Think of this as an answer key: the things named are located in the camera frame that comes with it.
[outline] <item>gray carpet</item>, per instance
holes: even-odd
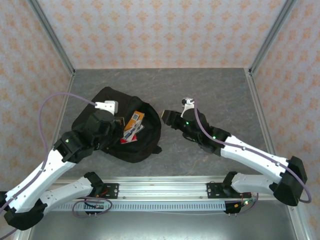
[[[222,128],[244,142],[266,150],[251,93],[242,68],[166,68],[77,70],[71,92],[92,99],[110,86],[150,103],[161,115],[164,109],[182,111],[184,97],[196,98],[200,112],[210,125]],[[71,129],[72,122],[86,103],[70,97],[60,134]],[[179,130],[162,125],[158,144],[162,152],[140,163],[127,163],[102,151],[83,159],[64,177],[81,177],[88,171],[100,177],[129,176],[209,176],[229,171],[255,174],[234,160],[208,154],[197,144],[182,137]]]

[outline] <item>black backpack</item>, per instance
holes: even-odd
[[[144,128],[136,134],[137,141],[121,144],[120,137],[115,139],[111,145],[101,149],[103,152],[115,156],[129,163],[138,163],[151,154],[159,154],[162,149],[158,146],[161,136],[161,121],[159,115],[150,104],[142,101],[137,96],[130,96],[116,91],[111,87],[103,88],[92,102],[117,101],[118,112],[115,117],[123,117],[127,124],[135,111],[144,113],[142,125]],[[84,124],[88,116],[98,109],[88,104],[80,115],[72,123],[72,130]]]

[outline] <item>gray floor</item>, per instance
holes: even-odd
[[[196,98],[199,110],[215,127],[227,130],[244,142],[266,150],[253,100],[242,68],[104,69],[77,70],[71,92],[92,99],[110,86],[138,96],[155,110],[181,111],[184,97]],[[86,103],[70,97],[60,134]],[[100,177],[115,176],[222,176],[229,171],[254,174],[254,170],[230,159],[208,154],[182,133],[163,125],[159,146],[162,152],[140,163],[127,163],[101,151],[82,160],[64,177],[80,177],[88,171]]]
[[[32,240],[296,239],[288,208],[278,201],[260,201],[249,214],[237,217],[224,213],[108,212],[80,219],[71,212],[50,212],[31,236]]]

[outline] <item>orange patterned wall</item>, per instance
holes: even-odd
[[[320,236],[320,4],[300,0],[254,76],[277,153],[300,157]]]
[[[285,0],[39,0],[76,69],[250,67]]]
[[[0,1],[0,191],[13,188],[43,161],[38,108],[48,95],[65,91],[70,80],[27,2]],[[57,97],[43,111],[47,140],[61,104]]]

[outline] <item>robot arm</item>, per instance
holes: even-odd
[[[90,156],[94,150],[104,148],[122,137],[123,124],[120,119],[114,117],[118,110],[117,102],[97,102],[96,108],[99,109],[88,117],[86,123],[65,132],[53,145],[43,169],[41,163],[18,186],[8,192],[0,192],[0,207],[9,203],[4,215],[9,225],[26,230],[37,224],[56,206],[93,192],[99,194],[102,190],[103,183],[100,178],[95,173],[87,173],[77,182],[46,191],[63,173],[83,158]],[[41,174],[30,184],[39,171]],[[13,196],[25,186],[28,187],[13,199]]]
[[[182,136],[195,142],[205,152],[238,161],[263,175],[244,175],[229,172],[223,181],[223,191],[230,197],[238,193],[258,192],[272,194],[284,204],[296,206],[302,194],[301,184],[283,167],[291,169],[305,184],[307,174],[301,159],[293,156],[290,160],[284,157],[269,154],[244,143],[229,132],[210,126],[206,117],[198,111],[199,121],[204,130],[212,136],[209,139],[200,129],[195,116],[195,101],[192,98],[182,100],[183,112],[165,110],[161,116],[163,122],[173,129],[182,131]],[[254,150],[261,155],[248,151]]]

